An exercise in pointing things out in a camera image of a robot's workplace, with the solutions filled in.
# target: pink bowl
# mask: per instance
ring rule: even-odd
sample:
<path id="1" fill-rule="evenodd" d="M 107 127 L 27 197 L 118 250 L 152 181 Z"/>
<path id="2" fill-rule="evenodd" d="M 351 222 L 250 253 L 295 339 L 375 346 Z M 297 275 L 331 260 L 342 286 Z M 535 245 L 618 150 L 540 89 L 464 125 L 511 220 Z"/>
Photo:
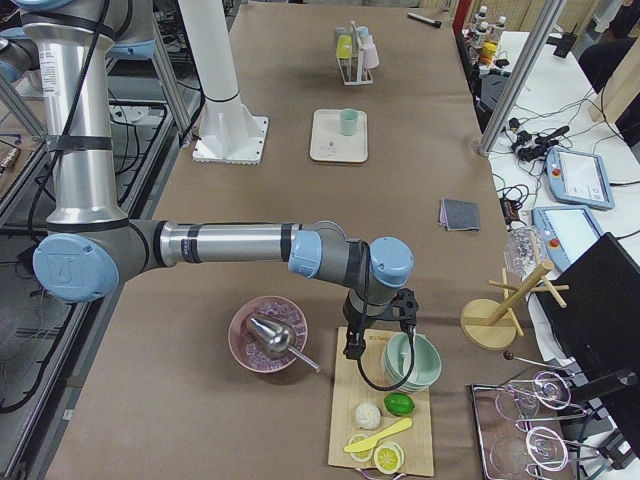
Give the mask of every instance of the pink bowl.
<path id="1" fill-rule="evenodd" d="M 283 297 L 254 298 L 236 312 L 229 325 L 229 349 L 243 367 L 257 373 L 274 373 L 287 368 L 296 357 L 287 353 L 281 358 L 269 358 L 258 341 L 247 332 L 247 320 L 254 313 L 262 313 L 285 322 L 296 332 L 295 347 L 302 351 L 307 343 L 307 320 L 302 310 Z"/>

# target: test tube rack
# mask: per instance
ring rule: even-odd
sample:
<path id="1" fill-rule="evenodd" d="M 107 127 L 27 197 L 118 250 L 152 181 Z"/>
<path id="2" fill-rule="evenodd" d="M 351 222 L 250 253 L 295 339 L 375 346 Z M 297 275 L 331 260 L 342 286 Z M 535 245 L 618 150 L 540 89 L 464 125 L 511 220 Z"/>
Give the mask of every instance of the test tube rack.
<path id="1" fill-rule="evenodd" d="M 364 68 L 364 48 L 362 46 L 360 35 L 358 35 L 358 31 L 356 30 L 355 21 L 351 20 L 349 30 L 351 37 L 356 41 L 354 46 L 357 48 L 348 60 L 336 58 L 338 61 L 338 68 L 340 69 L 340 75 L 342 75 L 342 82 L 347 86 L 370 85 L 373 83 L 373 76 L 369 69 Z"/>

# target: blue joint cap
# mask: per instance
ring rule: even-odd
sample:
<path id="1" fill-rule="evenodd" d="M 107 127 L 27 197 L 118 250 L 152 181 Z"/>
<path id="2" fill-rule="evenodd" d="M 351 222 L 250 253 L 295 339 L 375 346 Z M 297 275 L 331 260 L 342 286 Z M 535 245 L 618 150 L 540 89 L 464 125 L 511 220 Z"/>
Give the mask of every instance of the blue joint cap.
<path id="1" fill-rule="evenodd" d="M 44 12 L 64 7 L 73 0 L 11 0 L 18 7 L 30 12 Z"/>
<path id="2" fill-rule="evenodd" d="M 7 28 L 2 31 L 2 36 L 7 40 L 31 40 L 22 27 Z"/>
<path id="3" fill-rule="evenodd" d="M 118 267 L 100 245 L 81 235 L 56 233 L 33 254 L 33 268 L 42 286 L 66 302 L 90 302 L 113 291 Z"/>
<path id="4" fill-rule="evenodd" d="M 394 237 L 382 237 L 374 240 L 370 252 L 371 272 L 376 280 L 392 288 L 407 283 L 415 262 L 406 243 Z"/>
<path id="5" fill-rule="evenodd" d="M 155 40 L 138 43 L 117 43 L 107 53 L 107 57 L 118 60 L 148 60 L 156 51 Z"/>
<path id="6" fill-rule="evenodd" d="M 22 76 L 22 72 L 10 63 L 0 60 L 0 75 L 2 75 L 8 83 L 13 83 Z"/>
<path id="7" fill-rule="evenodd" d="M 289 270 L 305 278 L 313 278 L 322 262 L 322 239 L 318 232 L 298 230 L 291 244 Z"/>

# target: computer monitor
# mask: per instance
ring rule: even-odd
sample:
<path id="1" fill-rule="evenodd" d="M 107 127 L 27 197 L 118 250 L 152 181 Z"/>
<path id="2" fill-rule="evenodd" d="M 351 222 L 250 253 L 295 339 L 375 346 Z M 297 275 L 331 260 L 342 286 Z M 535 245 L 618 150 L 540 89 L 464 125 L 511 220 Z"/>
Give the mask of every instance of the computer monitor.
<path id="1" fill-rule="evenodd" d="M 620 369 L 640 375 L 640 267 L 605 233 L 555 282 L 569 285 L 560 308 L 537 294 L 563 351 L 590 381 Z M 601 397 L 631 449 L 640 456 L 640 384 Z"/>

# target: white table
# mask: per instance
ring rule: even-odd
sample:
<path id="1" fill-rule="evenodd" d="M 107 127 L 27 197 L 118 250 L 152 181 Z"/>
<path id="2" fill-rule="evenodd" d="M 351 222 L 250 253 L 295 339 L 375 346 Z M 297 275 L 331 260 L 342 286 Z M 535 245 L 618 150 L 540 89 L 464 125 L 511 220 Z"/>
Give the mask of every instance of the white table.
<path id="1" fill-rule="evenodd" d="M 500 58 L 509 60 L 510 65 L 507 68 L 512 68 L 516 64 L 527 35 L 526 32 L 505 32 L 502 36 L 499 55 Z M 571 53 L 567 58 L 556 57 L 553 55 L 555 48 L 551 45 L 544 46 L 511 117 L 517 117 L 522 121 L 523 118 L 535 117 L 536 115 L 532 112 L 537 114 L 556 112 L 572 102 L 581 100 L 588 93 L 590 95 L 587 98 L 592 101 L 596 98 L 575 57 Z M 564 140 L 561 143 L 565 146 L 570 145 L 573 150 L 595 152 L 601 155 L 610 182 L 625 183 L 640 180 L 640 165 L 629 147 L 616 136 L 603 140 L 611 137 L 613 132 L 604 123 L 594 126 L 594 122 L 588 114 L 588 107 L 589 103 L 583 102 L 581 107 L 575 106 L 561 113 L 528 120 L 523 128 L 529 133 L 543 131 L 550 133 L 559 127 L 569 125 L 571 130 L 567 133 L 567 137 L 571 140 L 572 145 Z M 519 168 L 517 157 L 510 153 L 510 146 L 511 141 L 504 134 L 498 138 L 489 155 L 493 173 L 502 177 L 507 186 L 525 184 L 532 192 L 535 191 L 536 179 Z M 530 168 L 532 164 L 522 164 L 522 166 Z M 541 168 L 542 162 L 538 162 L 534 173 L 540 172 Z M 560 205 L 549 191 L 546 175 L 541 177 L 541 181 L 537 197 L 529 197 L 524 202 L 521 213 L 527 213 L 534 206 Z M 503 187 L 500 179 L 495 178 L 495 183 L 496 189 Z M 640 229 L 640 209 L 638 208 L 640 185 L 613 187 L 613 196 L 616 204 L 613 210 L 593 211 L 602 229 L 615 236 L 625 235 Z M 634 260 L 640 263 L 640 234 L 621 240 L 621 244 Z M 553 339 L 546 316 L 535 298 L 529 302 L 529 311 L 536 328 L 538 345 L 543 358 L 546 360 L 554 357 L 563 358 L 564 354 Z M 601 434 L 591 437 L 589 443 L 597 445 L 605 436 L 606 434 Z M 585 463 L 591 473 L 589 463 Z M 603 480 L 638 479 L 640 478 L 640 461 L 634 460 L 625 470 L 606 471 L 598 478 Z"/>

